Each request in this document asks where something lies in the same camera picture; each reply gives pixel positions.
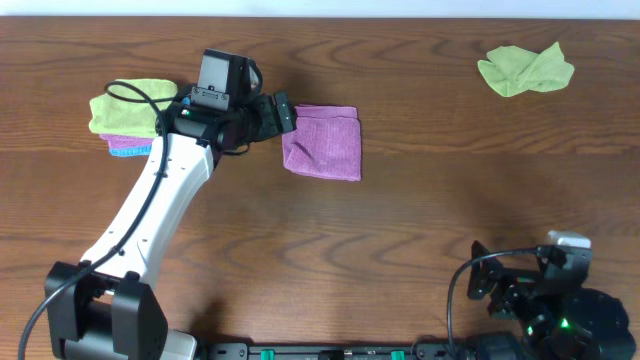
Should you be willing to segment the purple microfiber cloth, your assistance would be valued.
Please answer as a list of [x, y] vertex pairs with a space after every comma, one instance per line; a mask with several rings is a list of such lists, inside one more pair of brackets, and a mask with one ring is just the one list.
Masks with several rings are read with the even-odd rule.
[[361, 123], [352, 106], [296, 107], [297, 129], [282, 136], [283, 166], [294, 174], [360, 181]]

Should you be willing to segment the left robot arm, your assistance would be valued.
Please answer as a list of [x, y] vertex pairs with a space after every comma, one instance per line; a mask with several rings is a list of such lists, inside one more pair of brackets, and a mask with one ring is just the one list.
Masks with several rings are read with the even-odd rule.
[[173, 330], [154, 290], [168, 245], [220, 159], [292, 132], [296, 113], [283, 91], [266, 94], [251, 58], [208, 49], [198, 81], [154, 99], [124, 82], [118, 100], [151, 108], [156, 138], [114, 220], [76, 264], [58, 262], [37, 314], [58, 359], [194, 359], [197, 339]]

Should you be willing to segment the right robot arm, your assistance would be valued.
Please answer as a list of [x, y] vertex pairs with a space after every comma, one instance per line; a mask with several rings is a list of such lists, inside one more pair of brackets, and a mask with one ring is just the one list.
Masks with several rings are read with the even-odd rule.
[[480, 242], [471, 247], [467, 297], [490, 297], [492, 318], [515, 320], [523, 335], [484, 334], [467, 340], [475, 359], [631, 359], [636, 342], [622, 302], [583, 286], [591, 251], [562, 245], [521, 250], [536, 258], [537, 270], [508, 268]]

